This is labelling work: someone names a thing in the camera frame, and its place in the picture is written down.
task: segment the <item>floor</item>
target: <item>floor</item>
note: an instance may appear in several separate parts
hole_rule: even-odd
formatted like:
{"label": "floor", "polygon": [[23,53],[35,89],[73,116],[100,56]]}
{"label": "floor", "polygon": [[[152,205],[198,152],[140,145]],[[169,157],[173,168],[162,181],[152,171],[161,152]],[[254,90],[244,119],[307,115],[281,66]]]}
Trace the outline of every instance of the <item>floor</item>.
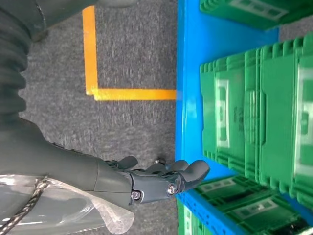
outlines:
{"label": "floor", "polygon": [[[99,87],[175,89],[176,0],[146,0],[130,9],[96,7]],[[313,18],[284,26],[281,39],[313,28]],[[136,155],[140,167],[174,159],[175,101],[95,101],[85,91],[81,14],[34,44],[20,95],[21,114],[51,142],[103,159]],[[128,235],[177,233],[175,200],[133,207]],[[80,234],[106,235],[106,228]]]}

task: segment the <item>yellow floor marking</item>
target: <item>yellow floor marking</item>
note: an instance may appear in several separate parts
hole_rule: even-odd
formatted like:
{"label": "yellow floor marking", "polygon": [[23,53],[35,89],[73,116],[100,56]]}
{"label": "yellow floor marking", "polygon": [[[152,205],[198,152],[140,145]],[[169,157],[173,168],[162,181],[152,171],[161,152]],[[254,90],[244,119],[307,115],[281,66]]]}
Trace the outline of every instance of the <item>yellow floor marking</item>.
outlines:
{"label": "yellow floor marking", "polygon": [[97,89],[95,100],[175,100],[176,90]]}
{"label": "yellow floor marking", "polygon": [[86,93],[92,95],[93,90],[98,88],[94,6],[87,7],[83,11],[83,29]]}
{"label": "yellow floor marking", "polygon": [[94,6],[83,11],[86,93],[95,100],[176,100],[176,90],[98,88]]}

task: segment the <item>gray robot arm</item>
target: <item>gray robot arm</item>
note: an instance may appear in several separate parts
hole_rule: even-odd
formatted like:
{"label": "gray robot arm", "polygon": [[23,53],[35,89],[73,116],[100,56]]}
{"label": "gray robot arm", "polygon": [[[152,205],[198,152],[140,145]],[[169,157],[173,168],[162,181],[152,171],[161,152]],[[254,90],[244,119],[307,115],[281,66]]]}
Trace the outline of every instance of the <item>gray robot arm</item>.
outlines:
{"label": "gray robot arm", "polygon": [[[103,6],[126,7],[137,0],[99,0]],[[0,0],[0,175],[49,176],[121,207],[170,198],[194,188],[209,172],[204,161],[129,170],[130,157],[103,161],[46,141],[35,124],[20,118],[26,102],[20,72],[27,67],[32,39],[97,0]]]}

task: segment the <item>stacked crates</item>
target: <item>stacked crates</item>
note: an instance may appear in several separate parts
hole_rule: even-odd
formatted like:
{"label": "stacked crates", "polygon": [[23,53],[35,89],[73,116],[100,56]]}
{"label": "stacked crates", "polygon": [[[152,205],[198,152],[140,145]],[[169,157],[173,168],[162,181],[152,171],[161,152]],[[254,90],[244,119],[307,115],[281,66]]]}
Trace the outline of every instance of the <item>stacked crates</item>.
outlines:
{"label": "stacked crates", "polygon": [[313,208],[313,34],[200,72],[205,156]]}
{"label": "stacked crates", "polygon": [[[310,229],[279,193],[241,176],[204,182],[196,191],[245,234],[294,235]],[[189,224],[193,223],[190,214],[184,215],[190,221]],[[202,224],[195,225],[198,225],[198,231],[203,230]]]}
{"label": "stacked crates", "polygon": [[213,235],[192,212],[177,200],[178,235]]}
{"label": "stacked crates", "polygon": [[202,12],[259,29],[271,29],[313,14],[311,0],[201,0]]}

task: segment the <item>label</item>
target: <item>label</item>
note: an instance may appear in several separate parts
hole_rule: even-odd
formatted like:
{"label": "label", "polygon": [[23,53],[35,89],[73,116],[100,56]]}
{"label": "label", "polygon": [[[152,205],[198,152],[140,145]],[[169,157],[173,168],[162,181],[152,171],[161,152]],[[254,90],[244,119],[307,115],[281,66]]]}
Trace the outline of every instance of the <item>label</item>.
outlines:
{"label": "label", "polygon": [[192,235],[192,212],[188,207],[184,206],[185,216],[185,235]]}
{"label": "label", "polygon": [[298,68],[294,175],[313,177],[313,167],[301,162],[302,146],[313,146],[313,101],[304,100],[304,84],[313,83],[313,69]]}
{"label": "label", "polygon": [[251,216],[272,210],[278,206],[278,204],[273,202],[271,199],[265,199],[263,201],[236,209],[234,210],[234,212],[236,213],[240,219],[245,220]]}
{"label": "label", "polygon": [[213,190],[216,190],[218,188],[224,188],[232,185],[235,185],[236,183],[232,179],[225,179],[225,180],[219,180],[217,182],[209,183],[205,185],[200,186],[200,190],[203,193],[207,193]]}
{"label": "label", "polygon": [[266,4],[259,0],[233,0],[229,5],[273,21],[278,21],[281,17],[289,13],[285,9]]}
{"label": "label", "polygon": [[217,147],[229,148],[229,81],[215,81]]}

